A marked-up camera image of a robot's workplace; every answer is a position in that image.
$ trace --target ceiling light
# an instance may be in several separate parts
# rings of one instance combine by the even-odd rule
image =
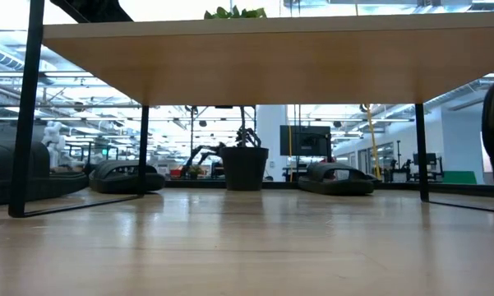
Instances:
[[[484,78],[494,78],[494,73],[489,73],[485,75]]]
[[[0,120],[18,120],[18,118],[0,118]]]
[[[373,123],[407,123],[410,121],[414,121],[414,119],[408,119],[408,118],[372,119]]]
[[[8,78],[8,77],[22,77],[24,76],[24,72],[4,72],[0,71],[0,77]]]
[[[332,138],[332,140],[336,139],[347,139],[347,140],[355,140],[355,139],[360,139],[360,136],[335,136]]]
[[[82,120],[82,118],[41,118],[40,120],[44,120],[44,121],[56,121],[56,120],[79,121],[79,120]]]
[[[84,119],[87,121],[126,120],[126,118],[111,118],[111,117],[106,117],[106,118],[97,117],[97,118],[84,118]]]
[[[89,72],[41,72],[47,77],[93,77]]]
[[[364,122],[366,119],[361,118],[302,118],[302,121],[338,121],[338,122]]]
[[[358,135],[361,136],[363,132],[344,132],[344,131],[331,131],[331,135]]]

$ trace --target wooden floor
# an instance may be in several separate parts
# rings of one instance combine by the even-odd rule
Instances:
[[[494,296],[494,214],[399,191],[169,189],[24,220],[0,206],[0,295]]]

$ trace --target wooden table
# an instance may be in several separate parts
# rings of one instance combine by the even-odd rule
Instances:
[[[494,71],[494,12],[47,25],[142,104],[423,103]]]

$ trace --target fluorescent light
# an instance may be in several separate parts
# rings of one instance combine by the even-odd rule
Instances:
[[[18,118],[0,118],[0,120],[18,120]]]
[[[290,118],[289,121],[293,121],[294,119],[299,120],[299,118]],[[363,122],[365,119],[361,118],[302,118],[302,121],[325,121],[325,122],[331,122],[331,121],[339,121],[339,122]]]
[[[124,138],[129,139],[129,138],[134,137],[136,139],[140,139],[141,138],[141,135],[135,135],[135,136],[124,136],[124,135],[122,135],[122,136],[110,136],[110,135],[108,135],[108,136],[101,136],[101,137],[105,137],[107,139],[124,139]]]
[[[41,118],[40,120],[44,120],[44,121],[56,121],[56,120],[79,121],[79,120],[82,120],[82,118]]]
[[[484,78],[494,78],[494,73],[489,73]]]
[[[89,72],[41,72],[47,77],[93,77]]]
[[[344,131],[331,131],[332,135],[358,135],[361,136],[363,132],[344,132]]]
[[[335,136],[332,138],[332,140],[335,140],[335,139],[348,139],[348,140],[352,140],[352,139],[359,139],[360,137],[359,136]]]
[[[408,118],[385,118],[385,119],[372,119],[373,123],[407,123],[412,121]]]
[[[84,119],[88,121],[126,120],[126,118],[84,118]]]
[[[4,72],[0,71],[0,77],[22,77],[24,72]]]

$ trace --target potted plant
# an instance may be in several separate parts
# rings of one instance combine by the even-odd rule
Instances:
[[[241,110],[241,127],[237,145],[221,149],[224,178],[228,190],[259,191],[263,183],[269,150],[261,148],[261,141],[251,128],[245,128],[245,108]]]
[[[192,165],[188,169],[188,175],[190,175],[191,180],[197,180],[197,176],[203,173],[203,169],[199,165]]]
[[[230,12],[227,12],[226,9],[222,7],[217,7],[217,10],[214,14],[209,13],[208,11],[205,12],[205,20],[230,19],[230,18],[260,18],[260,17],[266,17],[264,8],[258,8],[251,11],[248,11],[247,9],[243,9],[240,13],[237,6],[234,6],[232,8],[232,11]]]

